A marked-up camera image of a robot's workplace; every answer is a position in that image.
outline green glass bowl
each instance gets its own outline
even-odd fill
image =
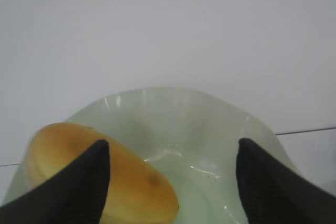
[[[266,125],[196,90],[165,87],[115,93],[67,121],[111,136],[166,175],[180,203],[174,224],[247,223],[235,175],[242,137],[252,138],[297,172]],[[29,190],[23,169],[19,167],[6,202]]]

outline glass bowl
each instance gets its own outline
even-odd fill
[[[297,172],[266,125],[197,90],[164,87],[119,92],[88,105],[67,122],[111,136],[164,174],[180,203],[174,224],[247,224],[235,174],[242,137],[253,139]],[[6,202],[28,190],[20,170]]]

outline banana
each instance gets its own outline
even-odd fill
[[[100,223],[172,223],[178,202],[169,181],[128,148],[93,128],[56,123],[37,132],[25,157],[27,181],[38,186],[100,139],[109,142],[111,154],[111,179]]]

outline white wall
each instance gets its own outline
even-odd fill
[[[274,131],[336,125],[334,0],[0,0],[0,164],[118,90],[187,86]]]

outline white background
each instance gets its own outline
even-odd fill
[[[0,0],[0,8],[0,164],[19,162],[40,127],[147,86],[204,90],[275,132],[336,125],[335,0]],[[322,137],[333,145],[332,136]],[[314,139],[307,152],[323,138]]]

